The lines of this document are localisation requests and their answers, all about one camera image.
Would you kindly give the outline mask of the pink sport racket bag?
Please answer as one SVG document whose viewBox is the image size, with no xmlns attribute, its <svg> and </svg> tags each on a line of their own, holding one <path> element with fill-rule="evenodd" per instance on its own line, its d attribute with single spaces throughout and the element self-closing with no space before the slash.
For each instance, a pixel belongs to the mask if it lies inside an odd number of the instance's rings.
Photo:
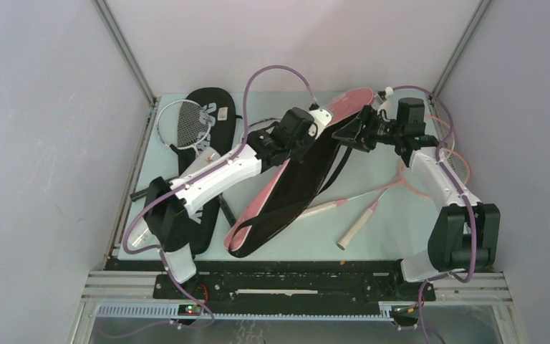
<svg viewBox="0 0 550 344">
<path fill-rule="evenodd" d="M 298 219 L 310 203 L 336 181 L 352 149 L 346 149 L 335 166 L 341 143 L 333 139 L 332 134 L 374 100 L 375 92 L 361 87 L 343 92 L 330 101 L 327 109 L 333 119 L 303 161 L 285 161 L 227 233 L 223 245 L 230 255 L 242 258 L 254 253 Z"/>
</svg>

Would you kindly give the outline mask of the white shuttlecock tube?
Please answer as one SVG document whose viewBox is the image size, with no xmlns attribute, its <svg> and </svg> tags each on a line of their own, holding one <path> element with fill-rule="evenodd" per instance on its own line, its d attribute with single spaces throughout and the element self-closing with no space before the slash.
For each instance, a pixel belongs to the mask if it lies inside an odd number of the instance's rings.
<svg viewBox="0 0 550 344">
<path fill-rule="evenodd" d="M 212 162 L 219 159 L 221 155 L 212 147 L 205 148 L 201 153 L 198 154 L 198 157 L 190 162 L 190 165 L 182 172 L 183 177 L 189 176 L 192 173 L 206 167 Z M 148 203 L 152 202 L 154 198 L 158 198 L 159 188 L 165 184 L 165 192 L 170 190 L 172 181 L 176 179 L 175 177 L 164 179 L 163 182 L 160 182 L 162 177 L 158 177 L 158 183 L 155 187 L 148 186 L 147 188 L 142 189 L 141 191 L 136 191 L 130 197 L 132 201 L 138 201 L 144 199 Z M 141 250 L 144 247 L 150 246 L 151 241 L 153 240 L 153 234 L 151 233 L 148 224 L 144 220 L 144 216 L 140 217 L 140 220 L 136 225 L 134 225 L 129 233 L 128 239 L 126 240 L 127 248 L 130 250 Z"/>
</svg>

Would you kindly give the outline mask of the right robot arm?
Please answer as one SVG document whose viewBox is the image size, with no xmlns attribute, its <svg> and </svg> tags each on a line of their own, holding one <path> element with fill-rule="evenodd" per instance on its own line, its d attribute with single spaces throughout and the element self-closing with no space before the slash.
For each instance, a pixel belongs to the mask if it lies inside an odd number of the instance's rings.
<svg viewBox="0 0 550 344">
<path fill-rule="evenodd" d="M 496 259 L 501 212 L 475 196 L 453 172 L 440 141 L 425 132 L 425 103 L 420 98 L 398 101 L 397 115 L 387 119 L 382 110 L 364 106 L 333 139 L 355 150 L 370 152 L 381 143 L 391 145 L 414 173 L 439 211 L 426 250 L 400 260 L 400 272 L 387 281 L 389 293 L 405 300 L 416 282 L 445 274 L 469 280 Z"/>
</svg>

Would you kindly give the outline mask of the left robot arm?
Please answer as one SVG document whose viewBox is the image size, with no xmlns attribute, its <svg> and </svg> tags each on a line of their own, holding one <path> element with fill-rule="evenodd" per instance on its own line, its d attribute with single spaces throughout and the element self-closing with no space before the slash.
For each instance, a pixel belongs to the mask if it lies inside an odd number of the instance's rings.
<svg viewBox="0 0 550 344">
<path fill-rule="evenodd" d="M 245 143 L 235 150 L 174 180 L 158 217 L 146 215 L 145 223 L 159 242 L 159 255 L 171 278 L 170 289 L 177 296 L 189 298 L 198 289 L 190 243 L 178 229 L 181 221 L 237 183 L 287 160 L 301 161 L 332 119 L 330 111 L 321 107 L 308 111 L 293 107 L 280 121 L 249 132 Z"/>
</svg>

